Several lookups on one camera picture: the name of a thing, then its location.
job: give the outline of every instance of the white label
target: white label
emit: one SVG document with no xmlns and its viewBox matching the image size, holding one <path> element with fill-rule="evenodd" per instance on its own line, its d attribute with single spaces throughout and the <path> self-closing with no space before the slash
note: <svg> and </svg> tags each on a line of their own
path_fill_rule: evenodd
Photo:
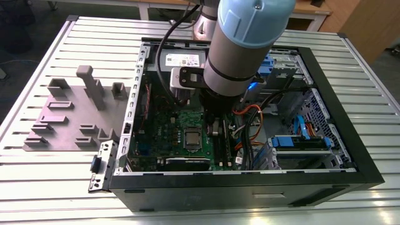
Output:
<svg viewBox="0 0 400 225">
<path fill-rule="evenodd" d="M 242 157 L 236 157 L 236 160 L 235 160 L 236 164 L 242 164 L 243 162 L 243 158 Z"/>
<path fill-rule="evenodd" d="M 199 55 L 168 54 L 166 57 L 168 67 L 200 67 Z"/>
</svg>

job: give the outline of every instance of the robotic arm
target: robotic arm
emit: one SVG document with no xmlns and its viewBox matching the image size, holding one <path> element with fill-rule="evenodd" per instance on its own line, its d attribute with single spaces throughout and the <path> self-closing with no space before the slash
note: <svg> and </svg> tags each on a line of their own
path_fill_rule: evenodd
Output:
<svg viewBox="0 0 400 225">
<path fill-rule="evenodd" d="M 296 1 L 187 1 L 204 6 L 195 35 L 211 39 L 203 71 L 208 88 L 202 90 L 200 100 L 207 110 L 226 112 L 254 82 L 274 42 L 287 27 Z"/>
</svg>

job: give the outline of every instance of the motherboard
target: motherboard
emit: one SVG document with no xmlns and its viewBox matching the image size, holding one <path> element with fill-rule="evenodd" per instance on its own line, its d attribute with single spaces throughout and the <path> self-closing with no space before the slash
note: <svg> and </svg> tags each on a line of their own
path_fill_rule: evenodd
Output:
<svg viewBox="0 0 400 225">
<path fill-rule="evenodd" d="M 208 133 L 198 93 L 194 94 L 190 104 L 178 108 L 158 90 L 152 88 L 150 95 L 144 93 L 143 102 L 148 104 L 143 107 L 143 115 L 138 116 L 136 124 L 140 127 L 136 127 L 135 144 L 130 150 L 132 170 L 236 170 L 231 139 Z M 227 116 L 220 121 L 220 132 L 228 132 L 222 129 L 224 124 L 231 124 Z"/>
</svg>

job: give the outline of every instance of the aluminum slatted table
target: aluminum slatted table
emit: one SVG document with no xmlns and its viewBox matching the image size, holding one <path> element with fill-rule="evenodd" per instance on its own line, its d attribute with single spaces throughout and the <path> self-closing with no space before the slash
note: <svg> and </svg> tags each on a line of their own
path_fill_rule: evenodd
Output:
<svg viewBox="0 0 400 225">
<path fill-rule="evenodd" d="M 67 21 L 0 127 L 0 221 L 120 224 L 400 224 L 400 107 L 346 38 L 286 31 L 278 45 L 310 47 L 375 159 L 386 183 L 316 207 L 132 213 L 114 194 L 88 194 L 96 152 L 26 152 L 22 147 L 46 104 L 52 78 L 83 85 L 92 65 L 104 86 L 130 86 L 142 37 L 162 38 L 167 22 L 80 17 Z M 171 38 L 192 39 L 190 30 Z"/>
</svg>

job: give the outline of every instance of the gray carpet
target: gray carpet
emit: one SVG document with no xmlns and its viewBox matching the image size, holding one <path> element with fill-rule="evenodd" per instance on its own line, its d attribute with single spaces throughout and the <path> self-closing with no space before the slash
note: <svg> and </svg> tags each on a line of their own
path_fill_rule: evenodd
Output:
<svg viewBox="0 0 400 225">
<path fill-rule="evenodd" d="M 40 61 L 42 57 L 58 35 L 58 32 L 66 22 L 68 15 L 108 17 L 120 19 L 139 19 L 139 9 L 136 7 L 87 5 L 78 3 L 59 3 L 59 10 L 51 11 L 46 1 L 32 1 L 32 11 L 36 16 L 36 23 L 27 27 L 35 43 L 32 50 L 24 54 L 8 54 L 0 49 L 0 62 L 15 59 Z M 178 19 L 182 12 L 166 12 L 166 15 Z M 156 9 L 150 9 L 150 19 L 166 21 L 167 18 L 160 16 Z M 0 80 L 0 122 L 14 105 L 16 98 L 26 86 L 27 81 L 36 68 L 35 63 L 14 62 L 0 65 L 0 68 L 10 75 L 8 79 Z M 382 81 L 387 85 L 398 101 L 400 101 L 400 58 L 391 56 L 384 52 L 382 57 L 372 65 Z"/>
</svg>

